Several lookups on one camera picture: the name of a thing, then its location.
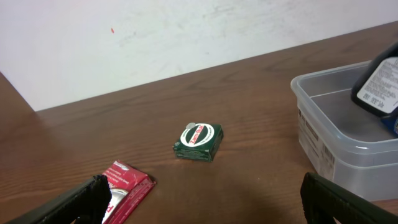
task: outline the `silver round sticker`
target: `silver round sticker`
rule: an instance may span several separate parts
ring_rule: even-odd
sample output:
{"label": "silver round sticker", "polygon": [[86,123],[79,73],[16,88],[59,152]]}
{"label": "silver round sticker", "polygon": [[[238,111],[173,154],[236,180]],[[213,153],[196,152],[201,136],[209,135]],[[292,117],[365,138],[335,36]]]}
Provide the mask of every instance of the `silver round sticker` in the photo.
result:
{"label": "silver round sticker", "polygon": [[195,123],[189,123],[189,124],[187,124],[187,129],[191,129],[191,128],[194,128],[195,126],[196,126],[197,124],[195,124]]}

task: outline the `barcode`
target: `barcode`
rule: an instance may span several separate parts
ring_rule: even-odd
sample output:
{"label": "barcode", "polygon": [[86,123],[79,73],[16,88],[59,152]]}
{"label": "barcode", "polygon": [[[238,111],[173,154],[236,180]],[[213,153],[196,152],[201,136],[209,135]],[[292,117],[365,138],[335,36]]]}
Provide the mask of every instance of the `barcode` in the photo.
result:
{"label": "barcode", "polygon": [[326,146],[323,146],[323,151],[329,157],[330,161],[334,164],[335,163],[335,157],[330,153],[329,149]]}

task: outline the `black bottle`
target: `black bottle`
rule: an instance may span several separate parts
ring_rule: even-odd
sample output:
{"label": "black bottle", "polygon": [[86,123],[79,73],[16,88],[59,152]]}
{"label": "black bottle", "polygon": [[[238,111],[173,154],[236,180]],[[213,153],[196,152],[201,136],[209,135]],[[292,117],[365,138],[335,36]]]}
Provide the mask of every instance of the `black bottle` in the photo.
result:
{"label": "black bottle", "polygon": [[351,90],[351,99],[378,117],[398,117],[398,43],[369,64]]}

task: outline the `red wrapper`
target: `red wrapper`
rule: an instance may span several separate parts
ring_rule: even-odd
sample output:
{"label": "red wrapper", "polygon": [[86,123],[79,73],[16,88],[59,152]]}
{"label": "red wrapper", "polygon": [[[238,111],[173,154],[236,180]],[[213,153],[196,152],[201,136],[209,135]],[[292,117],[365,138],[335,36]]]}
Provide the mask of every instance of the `red wrapper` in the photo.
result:
{"label": "red wrapper", "polygon": [[155,185],[147,174],[120,161],[115,161],[103,174],[108,177],[112,193],[103,224],[123,223]]}

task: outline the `gray plastic bin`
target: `gray plastic bin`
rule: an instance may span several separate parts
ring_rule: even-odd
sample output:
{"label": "gray plastic bin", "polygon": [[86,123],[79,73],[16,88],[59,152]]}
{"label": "gray plastic bin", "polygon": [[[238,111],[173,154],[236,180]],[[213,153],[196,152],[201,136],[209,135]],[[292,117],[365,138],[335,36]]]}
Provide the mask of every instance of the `gray plastic bin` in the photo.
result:
{"label": "gray plastic bin", "polygon": [[398,198],[398,139],[350,99],[368,63],[292,80],[299,141],[325,178],[367,200]]}

